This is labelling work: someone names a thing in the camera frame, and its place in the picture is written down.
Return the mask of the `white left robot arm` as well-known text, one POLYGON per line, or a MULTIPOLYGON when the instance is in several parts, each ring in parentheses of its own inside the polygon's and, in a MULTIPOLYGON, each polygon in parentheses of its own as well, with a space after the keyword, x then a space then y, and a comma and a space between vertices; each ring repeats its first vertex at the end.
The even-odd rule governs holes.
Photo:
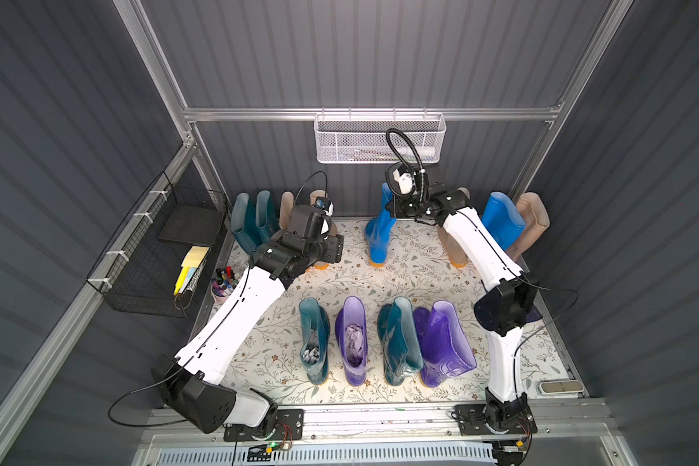
POLYGON ((256 390, 236 390, 223 380, 240 345, 291 284, 318 262, 337 263, 344 238, 330 233, 333 206, 320 197, 293 207, 287 227, 250 257, 235 291, 217 314, 172 358, 162 356, 151 374, 163 402, 205 434, 225 424, 272 433, 277 403, 256 390))

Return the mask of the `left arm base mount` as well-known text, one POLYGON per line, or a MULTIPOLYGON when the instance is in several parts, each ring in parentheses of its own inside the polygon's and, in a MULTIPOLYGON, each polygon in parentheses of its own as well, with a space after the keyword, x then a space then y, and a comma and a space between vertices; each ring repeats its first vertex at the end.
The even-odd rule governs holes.
POLYGON ((242 443, 301 440, 304 426, 303 409, 278 408, 269 411, 264 421, 256 427, 227 423, 224 426, 223 441, 242 443))

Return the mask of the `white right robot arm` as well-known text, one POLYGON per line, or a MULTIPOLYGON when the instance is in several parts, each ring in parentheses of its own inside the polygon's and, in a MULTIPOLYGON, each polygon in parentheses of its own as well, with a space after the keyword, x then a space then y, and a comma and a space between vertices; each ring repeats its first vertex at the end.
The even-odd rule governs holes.
POLYGON ((487 330, 490 373, 485 390, 489 417, 496 431, 527 416, 527 395, 518 389, 523 328, 536 292, 543 287, 506 255, 487 231, 468 196, 444 184, 432 184, 426 170, 401 161, 386 170, 392 200, 386 209, 394 219, 431 217, 477 268, 487 294, 475 304, 477 321, 487 330))

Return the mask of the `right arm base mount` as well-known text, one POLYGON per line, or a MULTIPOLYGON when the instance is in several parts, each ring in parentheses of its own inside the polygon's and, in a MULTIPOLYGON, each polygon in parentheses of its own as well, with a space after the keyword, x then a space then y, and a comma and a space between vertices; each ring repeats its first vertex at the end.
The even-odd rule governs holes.
POLYGON ((538 432, 525 392, 515 400, 500 401, 487 388, 483 403, 455 405, 450 416, 462 436, 484 435, 487 432, 494 435, 530 436, 538 432))

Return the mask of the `dark teal boot back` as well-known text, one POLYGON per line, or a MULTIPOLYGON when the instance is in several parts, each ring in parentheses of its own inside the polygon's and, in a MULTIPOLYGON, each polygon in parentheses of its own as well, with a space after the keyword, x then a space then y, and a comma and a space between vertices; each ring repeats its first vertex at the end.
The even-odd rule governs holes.
POLYGON ((269 190, 262 190, 256 196, 256 228, 262 243, 280 230, 279 215, 269 190))
POLYGON ((249 256, 262 243, 256 226, 256 204, 246 192, 236 197, 231 214, 231 230, 241 249, 249 256))

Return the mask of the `blue boot back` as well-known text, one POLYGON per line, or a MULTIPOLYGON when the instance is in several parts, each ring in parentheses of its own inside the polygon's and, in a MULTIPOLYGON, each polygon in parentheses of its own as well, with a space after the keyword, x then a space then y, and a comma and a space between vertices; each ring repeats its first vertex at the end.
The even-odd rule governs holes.
POLYGON ((491 192, 485 205, 482 222, 503 250, 508 250, 526 227, 526 222, 516 204, 507 194, 500 191, 491 192))
POLYGON ((365 228, 365 238, 368 244, 369 260, 374 267, 382 267, 388 258, 390 232, 396 223, 386 205, 393 199, 393 194, 387 183, 382 184, 383 199, 380 213, 371 219, 365 228))

